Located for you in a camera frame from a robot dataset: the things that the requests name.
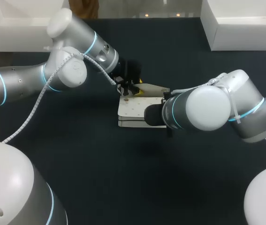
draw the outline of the black table surface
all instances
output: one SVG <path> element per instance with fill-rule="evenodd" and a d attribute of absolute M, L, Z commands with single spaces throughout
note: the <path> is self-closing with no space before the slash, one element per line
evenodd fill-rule
<path fill-rule="evenodd" d="M 266 52 L 211 52 L 200 19 L 97 20 L 88 24 L 145 83 L 182 89 L 243 69 L 266 96 Z M 15 53 L 14 65 L 47 53 Z M 0 107 L 0 141 L 37 96 Z M 266 141 L 244 143 L 229 124 L 213 132 L 118 127 L 119 95 L 88 68 L 81 87 L 47 93 L 11 145 L 24 152 L 64 205 L 70 225 L 246 225 L 243 198 L 266 169 Z"/>

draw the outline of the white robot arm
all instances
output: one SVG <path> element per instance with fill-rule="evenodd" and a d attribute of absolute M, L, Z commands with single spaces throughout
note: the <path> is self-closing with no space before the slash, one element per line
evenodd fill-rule
<path fill-rule="evenodd" d="M 242 70 L 221 74 L 195 88 L 172 91 L 167 97 L 145 110 L 149 125 L 212 131 L 230 122 L 245 142 L 266 139 L 266 98 Z M 244 211 L 249 225 L 266 225 L 266 170 L 249 185 Z"/>

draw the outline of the white box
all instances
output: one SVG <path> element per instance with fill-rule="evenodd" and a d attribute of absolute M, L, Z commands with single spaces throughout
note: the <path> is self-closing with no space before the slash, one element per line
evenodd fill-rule
<path fill-rule="evenodd" d="M 50 18 L 68 0 L 0 0 L 0 52 L 44 52 Z"/>
<path fill-rule="evenodd" d="M 266 0 L 203 0 L 212 51 L 266 50 Z"/>

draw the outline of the cylindrical joint cap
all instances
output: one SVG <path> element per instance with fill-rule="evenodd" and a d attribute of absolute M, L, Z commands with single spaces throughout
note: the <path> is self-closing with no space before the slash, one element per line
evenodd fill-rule
<path fill-rule="evenodd" d="M 186 102 L 190 123 L 199 130 L 212 131 L 229 119 L 231 104 L 228 96 L 214 86 L 203 86 L 192 91 Z"/>

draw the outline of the blue led ring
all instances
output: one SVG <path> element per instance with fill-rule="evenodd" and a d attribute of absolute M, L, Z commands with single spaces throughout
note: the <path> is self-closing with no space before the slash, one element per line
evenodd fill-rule
<path fill-rule="evenodd" d="M 7 99 L 7 88 L 6 88 L 5 81 L 3 80 L 3 77 L 1 76 L 1 74 L 0 74 L 0 79 L 1 79 L 1 82 L 2 82 L 2 85 L 3 85 L 3 91 L 4 91 L 3 101 L 2 101 L 2 103 L 0 105 L 3 105 L 3 104 L 5 104 L 6 99 Z"/>

